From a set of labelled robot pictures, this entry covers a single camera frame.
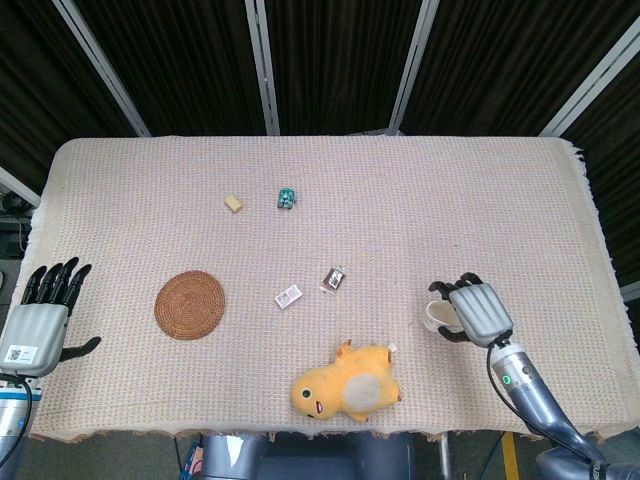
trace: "robot finger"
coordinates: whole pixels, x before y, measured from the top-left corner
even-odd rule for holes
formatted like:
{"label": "robot finger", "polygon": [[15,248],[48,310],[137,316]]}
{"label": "robot finger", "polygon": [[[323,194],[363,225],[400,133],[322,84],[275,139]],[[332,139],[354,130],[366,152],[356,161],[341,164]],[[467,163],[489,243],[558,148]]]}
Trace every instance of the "robot finger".
{"label": "robot finger", "polygon": [[61,263],[56,263],[51,269],[45,274],[42,279],[42,283],[40,284],[40,289],[38,290],[38,295],[36,296],[36,303],[45,303],[49,298],[49,294],[51,293],[51,286],[53,282],[55,282],[58,273],[62,269]]}
{"label": "robot finger", "polygon": [[101,341],[101,337],[93,337],[87,343],[79,347],[63,348],[62,352],[60,352],[60,360],[58,361],[66,362],[67,360],[71,360],[72,358],[84,357],[85,355],[93,352]]}
{"label": "robot finger", "polygon": [[65,305],[69,308],[68,316],[71,316],[73,312],[73,307],[76,304],[76,300],[78,300],[78,295],[80,295],[80,287],[82,287],[82,283],[89,272],[91,271],[91,264],[87,264],[82,267],[80,270],[76,272],[69,283],[69,288],[67,289],[67,293],[65,293],[64,298],[62,299],[62,305]]}
{"label": "robot finger", "polygon": [[64,297],[64,294],[67,290],[67,285],[69,284],[69,277],[71,277],[71,272],[76,265],[78,265],[78,261],[80,259],[78,257],[73,257],[62,267],[62,271],[58,278],[56,279],[53,287],[51,288],[51,293],[49,294],[49,298],[45,301],[48,303],[61,303]]}
{"label": "robot finger", "polygon": [[38,295],[38,288],[40,287],[40,280],[42,280],[46,272],[47,267],[43,265],[29,277],[27,286],[24,289],[24,294],[22,294],[22,301],[20,302],[22,305],[35,302],[36,296]]}
{"label": "robot finger", "polygon": [[438,333],[453,343],[468,342],[469,337],[463,332],[452,332],[447,327],[438,328]]}
{"label": "robot finger", "polygon": [[436,290],[440,292],[440,295],[442,295],[443,300],[449,301],[449,293],[451,293],[451,290],[449,289],[446,283],[435,281],[431,285],[429,285],[430,292],[435,292]]}
{"label": "robot finger", "polygon": [[482,283],[484,283],[479,276],[477,276],[475,273],[471,273],[471,272],[467,272],[464,275],[462,275],[460,277],[460,280],[464,280],[465,282],[470,282],[473,285],[480,285]]}

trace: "green toy car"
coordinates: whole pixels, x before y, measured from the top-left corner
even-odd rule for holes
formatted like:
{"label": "green toy car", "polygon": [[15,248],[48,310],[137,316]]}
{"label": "green toy car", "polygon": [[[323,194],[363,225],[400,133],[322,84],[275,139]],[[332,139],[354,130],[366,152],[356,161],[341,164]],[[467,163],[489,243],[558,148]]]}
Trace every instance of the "green toy car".
{"label": "green toy car", "polygon": [[293,188],[283,188],[278,195],[278,208],[293,208],[293,204],[296,203],[296,192]]}

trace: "robotic arm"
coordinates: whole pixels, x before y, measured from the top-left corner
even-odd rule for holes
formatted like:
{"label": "robotic arm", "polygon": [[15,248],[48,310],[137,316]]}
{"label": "robotic arm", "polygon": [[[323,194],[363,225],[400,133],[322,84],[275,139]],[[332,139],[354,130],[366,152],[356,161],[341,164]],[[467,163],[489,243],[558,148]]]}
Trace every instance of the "robotic arm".
{"label": "robotic arm", "polygon": [[64,266],[37,269],[12,312],[0,339],[0,479],[16,476],[24,435],[42,396],[39,378],[59,362],[91,353],[100,337],[80,347],[63,348],[69,317],[91,265],[71,273],[74,257]]}
{"label": "robotic arm", "polygon": [[[524,349],[509,341],[513,322],[491,285],[465,273],[455,284],[437,281],[429,290],[453,305],[463,328],[454,333],[442,326],[438,332],[449,341],[486,348],[487,373],[498,396],[532,433],[558,445],[536,459],[541,479],[640,480],[640,466],[608,465],[597,446],[576,430]],[[492,369],[513,404],[502,395]]]}

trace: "small card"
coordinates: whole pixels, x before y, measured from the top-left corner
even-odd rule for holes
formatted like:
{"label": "small card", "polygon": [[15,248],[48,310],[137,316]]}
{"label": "small card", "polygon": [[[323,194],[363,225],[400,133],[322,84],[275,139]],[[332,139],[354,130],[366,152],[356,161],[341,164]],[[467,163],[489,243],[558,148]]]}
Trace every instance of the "small card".
{"label": "small card", "polygon": [[297,299],[299,299],[301,296],[302,296],[302,292],[300,291],[300,289],[295,285],[291,285],[289,288],[287,288],[284,292],[282,292],[280,295],[276,297],[276,303],[280,306],[282,310],[284,310],[293,302],[295,302]]}
{"label": "small card", "polygon": [[324,278],[324,281],[322,282],[324,290],[325,291],[338,290],[338,287],[340,287],[340,284],[342,283],[342,280],[344,280],[344,277],[345,277],[344,268],[342,268],[341,266],[332,268],[331,270],[329,270],[329,273],[327,274],[327,276]]}

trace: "wire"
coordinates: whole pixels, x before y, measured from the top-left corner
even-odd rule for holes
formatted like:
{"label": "wire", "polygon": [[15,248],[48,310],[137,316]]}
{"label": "wire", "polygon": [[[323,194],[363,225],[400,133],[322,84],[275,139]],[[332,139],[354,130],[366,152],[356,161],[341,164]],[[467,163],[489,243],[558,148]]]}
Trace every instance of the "wire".
{"label": "wire", "polygon": [[20,251],[24,253],[24,247],[22,246],[22,222],[18,217],[14,217],[18,221],[18,245],[20,246]]}
{"label": "wire", "polygon": [[178,439],[176,437],[173,437],[173,446],[176,449],[176,460],[178,460],[178,471],[182,473],[182,470],[183,470],[182,460],[180,460],[180,449],[178,448]]}
{"label": "wire", "polygon": [[578,457],[582,458],[583,460],[585,460],[587,463],[592,463],[593,459],[589,458],[589,456],[585,455],[582,452],[579,452],[578,450],[576,450],[575,448],[567,445],[566,443],[564,443],[561,440],[558,440],[556,437],[554,437],[553,435],[551,435],[550,433],[544,431],[544,429],[542,429],[541,427],[535,425],[533,422],[531,422],[530,420],[527,420],[526,418],[524,418],[522,415],[520,415],[520,412],[518,412],[518,410],[516,410],[516,408],[511,405],[511,403],[504,397],[504,395],[502,395],[502,392],[500,391],[500,389],[498,388],[498,386],[496,385],[496,381],[493,379],[493,375],[491,373],[491,352],[493,351],[493,347],[495,347],[495,342],[491,343],[489,345],[489,348],[487,349],[487,375],[489,375],[489,381],[491,382],[491,386],[493,387],[493,389],[495,390],[496,394],[498,395],[498,397],[500,397],[500,400],[502,400],[502,402],[509,407],[509,410],[511,410],[520,420],[522,420],[529,428],[535,430],[536,432],[540,432],[542,435],[544,435],[545,437],[547,437],[549,440],[551,440],[554,443],[557,443],[558,445],[560,445],[561,447],[566,448],[567,450],[569,450],[570,452],[572,452],[574,455],[577,455]]}
{"label": "wire", "polygon": [[20,429],[20,433],[16,437],[16,441],[13,442],[13,445],[9,449],[9,451],[5,454],[4,458],[0,461],[0,469],[4,466],[5,463],[9,460],[9,457],[13,455],[13,452],[16,451],[18,445],[22,441],[25,432],[27,431],[27,427],[29,426],[29,419],[31,418],[31,407],[33,404],[33,394],[31,392],[31,387],[27,383],[24,377],[18,377],[14,375],[7,375],[6,373],[0,374],[0,380],[5,380],[7,382],[11,382],[15,385],[22,385],[27,392],[27,414],[25,415],[24,422],[22,424],[22,428]]}
{"label": "wire", "polygon": [[489,463],[491,462],[491,459],[495,455],[496,450],[498,450],[498,445],[500,445],[500,440],[502,440],[503,436],[504,436],[504,433],[501,433],[500,436],[498,437],[498,440],[496,440],[495,445],[491,449],[491,453],[487,457],[487,461],[484,462],[484,467],[482,467],[482,472],[480,473],[480,476],[478,477],[478,480],[482,480],[484,478],[484,474],[487,473],[487,468],[489,468]]}

